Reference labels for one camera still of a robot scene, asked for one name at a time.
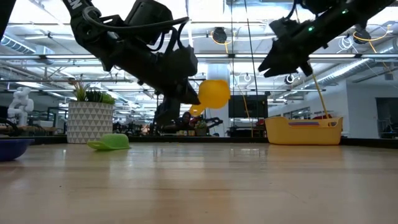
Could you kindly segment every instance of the wooden table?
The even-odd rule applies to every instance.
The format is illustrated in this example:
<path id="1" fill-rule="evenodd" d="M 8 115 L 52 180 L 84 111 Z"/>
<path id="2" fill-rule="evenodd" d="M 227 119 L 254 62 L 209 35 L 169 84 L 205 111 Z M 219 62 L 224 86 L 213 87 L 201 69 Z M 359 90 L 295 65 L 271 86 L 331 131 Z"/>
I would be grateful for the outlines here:
<path id="1" fill-rule="evenodd" d="M 398 151 L 32 146 L 0 163 L 0 223 L 397 223 Z"/>
<path id="2" fill-rule="evenodd" d="M 23 131 L 40 131 L 40 128 L 36 126 L 18 126 L 18 128 L 22 129 Z M 57 128 L 53 127 L 43 127 L 43 129 L 47 132 L 54 132 L 57 130 Z M 12 130 L 12 127 L 0 126 L 0 130 Z"/>

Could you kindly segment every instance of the robot figure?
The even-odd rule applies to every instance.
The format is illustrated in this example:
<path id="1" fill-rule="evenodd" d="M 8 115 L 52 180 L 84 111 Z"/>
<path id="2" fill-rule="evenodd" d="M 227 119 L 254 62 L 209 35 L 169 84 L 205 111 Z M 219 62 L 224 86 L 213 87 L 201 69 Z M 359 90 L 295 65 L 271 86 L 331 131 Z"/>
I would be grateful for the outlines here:
<path id="1" fill-rule="evenodd" d="M 25 126 L 27 124 L 27 114 L 28 112 L 32 112 L 34 109 L 34 102 L 32 99 L 29 99 L 29 93 L 30 88 L 19 87 L 14 93 L 12 103 L 8 107 L 8 117 L 15 123 L 15 116 L 18 115 L 19 126 Z"/>

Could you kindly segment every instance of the white pillar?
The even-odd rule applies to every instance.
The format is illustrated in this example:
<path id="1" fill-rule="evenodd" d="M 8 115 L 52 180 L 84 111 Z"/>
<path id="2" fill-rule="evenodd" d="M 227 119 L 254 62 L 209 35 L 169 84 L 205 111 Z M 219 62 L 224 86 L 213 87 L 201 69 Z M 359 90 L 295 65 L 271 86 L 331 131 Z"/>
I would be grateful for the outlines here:
<path id="1" fill-rule="evenodd" d="M 207 71 L 208 80 L 225 80 L 229 86 L 229 69 L 228 64 L 209 64 Z M 228 113 L 228 103 L 221 109 L 206 109 L 206 118 L 215 118 L 223 120 L 224 123 L 210 129 L 210 134 L 218 133 L 220 137 L 228 137 L 226 132 L 229 130 L 230 120 Z"/>

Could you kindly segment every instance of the white geometric planter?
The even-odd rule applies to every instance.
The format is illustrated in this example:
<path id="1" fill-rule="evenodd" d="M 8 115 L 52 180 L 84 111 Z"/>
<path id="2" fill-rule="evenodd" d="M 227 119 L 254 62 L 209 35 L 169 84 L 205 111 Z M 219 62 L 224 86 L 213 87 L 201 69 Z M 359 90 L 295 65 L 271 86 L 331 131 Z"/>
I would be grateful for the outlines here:
<path id="1" fill-rule="evenodd" d="M 86 144 L 112 133 L 113 105 L 92 102 L 70 102 L 68 143 Z"/>

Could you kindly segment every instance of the yellow basket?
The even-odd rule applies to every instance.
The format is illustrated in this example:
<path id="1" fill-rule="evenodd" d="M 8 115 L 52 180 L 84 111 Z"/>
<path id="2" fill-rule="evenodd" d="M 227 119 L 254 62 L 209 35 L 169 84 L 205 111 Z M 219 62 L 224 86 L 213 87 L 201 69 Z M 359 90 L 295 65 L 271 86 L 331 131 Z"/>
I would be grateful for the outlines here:
<path id="1" fill-rule="evenodd" d="M 266 119 L 266 127 L 271 144 L 338 145 L 343 118 L 289 120 L 273 117 Z"/>

